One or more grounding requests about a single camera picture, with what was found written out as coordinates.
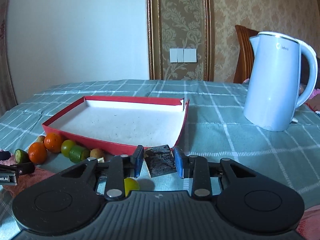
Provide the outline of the green cucumber chunk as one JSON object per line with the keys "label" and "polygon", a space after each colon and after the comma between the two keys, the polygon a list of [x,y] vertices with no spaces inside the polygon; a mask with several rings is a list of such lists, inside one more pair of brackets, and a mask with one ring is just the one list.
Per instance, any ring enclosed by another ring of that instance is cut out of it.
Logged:
{"label": "green cucumber chunk", "polygon": [[69,159],[75,164],[87,159],[89,156],[90,150],[79,145],[74,145],[69,152]]}

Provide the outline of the gold wallpaper frame trim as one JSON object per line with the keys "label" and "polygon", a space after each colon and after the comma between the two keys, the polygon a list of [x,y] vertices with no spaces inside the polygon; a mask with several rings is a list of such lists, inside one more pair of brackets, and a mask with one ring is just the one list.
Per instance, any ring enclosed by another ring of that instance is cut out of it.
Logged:
{"label": "gold wallpaper frame trim", "polygon": [[[214,79],[213,0],[146,0],[149,77]],[[171,48],[195,49],[195,62],[171,62]]]}

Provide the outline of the dark sushi roll piece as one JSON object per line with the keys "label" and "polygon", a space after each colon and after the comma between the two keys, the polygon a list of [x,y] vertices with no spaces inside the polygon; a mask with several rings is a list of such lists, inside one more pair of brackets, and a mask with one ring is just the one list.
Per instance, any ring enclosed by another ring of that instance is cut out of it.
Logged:
{"label": "dark sushi roll piece", "polygon": [[144,152],[144,160],[151,178],[176,172],[175,158],[168,145],[147,148]]}

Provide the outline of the white wall switch panel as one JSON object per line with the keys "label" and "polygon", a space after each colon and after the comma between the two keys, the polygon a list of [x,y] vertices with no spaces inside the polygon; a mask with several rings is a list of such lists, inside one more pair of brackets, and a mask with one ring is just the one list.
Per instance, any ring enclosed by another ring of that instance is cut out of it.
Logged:
{"label": "white wall switch panel", "polygon": [[196,63],[197,50],[194,48],[170,48],[170,63]]}

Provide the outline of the yellow-green lime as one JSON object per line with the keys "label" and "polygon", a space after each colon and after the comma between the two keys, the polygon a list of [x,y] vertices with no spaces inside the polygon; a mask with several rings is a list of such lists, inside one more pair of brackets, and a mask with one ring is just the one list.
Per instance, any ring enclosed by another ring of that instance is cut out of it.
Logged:
{"label": "yellow-green lime", "polygon": [[131,191],[139,191],[140,185],[138,181],[133,178],[125,178],[124,179],[124,187],[125,187],[125,196],[127,197]]}

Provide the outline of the green plaid bedsheet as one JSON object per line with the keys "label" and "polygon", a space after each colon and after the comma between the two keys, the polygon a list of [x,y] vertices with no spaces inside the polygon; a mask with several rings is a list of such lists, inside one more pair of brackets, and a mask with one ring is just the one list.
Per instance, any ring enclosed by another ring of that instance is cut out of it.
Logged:
{"label": "green plaid bedsheet", "polygon": [[231,158],[319,204],[319,116],[307,106],[283,132],[254,126],[243,115],[246,85],[204,81],[92,81],[56,85],[35,93],[1,117],[1,149],[26,150],[43,133],[42,123],[86,95],[146,96],[189,100],[179,142],[185,153],[209,161]]}

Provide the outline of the orange mandarin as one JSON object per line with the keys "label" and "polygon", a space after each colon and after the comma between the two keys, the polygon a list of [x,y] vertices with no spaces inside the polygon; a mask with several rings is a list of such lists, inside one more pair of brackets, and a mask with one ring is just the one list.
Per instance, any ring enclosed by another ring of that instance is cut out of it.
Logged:
{"label": "orange mandarin", "polygon": [[48,133],[44,139],[44,145],[49,152],[60,153],[63,138],[57,133]]}
{"label": "orange mandarin", "polygon": [[34,164],[43,164],[48,156],[47,149],[42,142],[34,142],[28,148],[29,159]]}

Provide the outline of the tan round fruit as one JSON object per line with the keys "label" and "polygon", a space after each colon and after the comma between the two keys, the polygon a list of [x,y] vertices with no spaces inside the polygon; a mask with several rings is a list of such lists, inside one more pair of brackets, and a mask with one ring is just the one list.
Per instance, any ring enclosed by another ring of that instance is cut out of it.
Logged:
{"label": "tan round fruit", "polygon": [[40,135],[40,136],[37,137],[36,141],[40,142],[40,143],[44,143],[45,138],[46,137],[44,135]]}

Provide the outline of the small brown longan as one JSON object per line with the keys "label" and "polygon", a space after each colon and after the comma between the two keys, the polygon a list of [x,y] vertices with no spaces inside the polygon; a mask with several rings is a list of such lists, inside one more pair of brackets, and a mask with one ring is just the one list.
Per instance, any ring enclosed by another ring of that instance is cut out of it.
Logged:
{"label": "small brown longan", "polygon": [[90,157],[93,157],[96,159],[105,158],[105,153],[103,152],[103,150],[99,148],[94,148],[90,151]]}

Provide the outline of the red shallow cardboard box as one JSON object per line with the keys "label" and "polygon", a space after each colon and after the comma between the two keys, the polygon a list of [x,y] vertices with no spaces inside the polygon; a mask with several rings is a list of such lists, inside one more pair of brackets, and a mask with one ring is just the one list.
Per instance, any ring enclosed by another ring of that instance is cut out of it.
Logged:
{"label": "red shallow cardboard box", "polygon": [[145,148],[178,144],[189,100],[137,96],[83,96],[42,124],[86,148],[132,155]]}

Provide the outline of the snack packets on bed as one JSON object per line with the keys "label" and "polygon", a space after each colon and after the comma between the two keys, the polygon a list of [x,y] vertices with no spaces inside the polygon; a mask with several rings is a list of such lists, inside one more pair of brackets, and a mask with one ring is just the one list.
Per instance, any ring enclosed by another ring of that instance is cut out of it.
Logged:
{"label": "snack packets on bed", "polygon": [[[317,57],[318,63],[318,75],[315,88],[313,89],[310,97],[305,102],[307,106],[312,109],[314,112],[319,111],[319,58]],[[302,62],[301,62],[301,75],[300,75],[300,91],[301,94],[309,80],[309,63],[304,55],[302,55]]]}

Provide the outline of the green-yellow citrus fruit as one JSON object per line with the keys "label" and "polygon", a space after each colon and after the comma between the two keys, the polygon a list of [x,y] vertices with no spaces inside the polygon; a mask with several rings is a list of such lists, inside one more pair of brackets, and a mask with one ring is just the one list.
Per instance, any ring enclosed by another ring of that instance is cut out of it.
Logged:
{"label": "green-yellow citrus fruit", "polygon": [[75,146],[76,143],[72,140],[65,140],[61,145],[61,153],[68,158],[69,152],[72,149],[73,146]]}

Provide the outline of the pink towel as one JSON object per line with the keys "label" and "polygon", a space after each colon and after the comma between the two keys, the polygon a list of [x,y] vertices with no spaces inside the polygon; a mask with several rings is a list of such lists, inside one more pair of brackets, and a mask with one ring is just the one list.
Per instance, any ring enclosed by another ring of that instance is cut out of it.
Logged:
{"label": "pink towel", "polygon": [[35,166],[35,171],[31,174],[22,175],[18,178],[17,185],[1,185],[4,189],[10,192],[12,197],[16,197],[20,192],[24,189],[39,183],[51,176],[55,173],[44,170],[42,168],[38,168]]}

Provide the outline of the small green cucumber piece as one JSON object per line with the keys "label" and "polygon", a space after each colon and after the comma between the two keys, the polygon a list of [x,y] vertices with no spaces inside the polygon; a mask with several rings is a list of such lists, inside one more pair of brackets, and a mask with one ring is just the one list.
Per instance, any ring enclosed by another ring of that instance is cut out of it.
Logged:
{"label": "small green cucumber piece", "polygon": [[17,164],[24,164],[30,161],[28,153],[19,148],[15,150],[14,156]]}

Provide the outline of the white electric kettle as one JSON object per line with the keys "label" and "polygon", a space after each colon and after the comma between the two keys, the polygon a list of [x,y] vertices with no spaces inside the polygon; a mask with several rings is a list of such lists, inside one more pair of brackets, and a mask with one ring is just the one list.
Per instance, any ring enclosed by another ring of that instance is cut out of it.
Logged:
{"label": "white electric kettle", "polygon": [[[318,75],[314,49],[291,36],[261,31],[249,39],[254,62],[249,78],[244,116],[269,131],[286,130],[295,110],[312,94]],[[301,57],[309,63],[309,80],[299,92]]]}

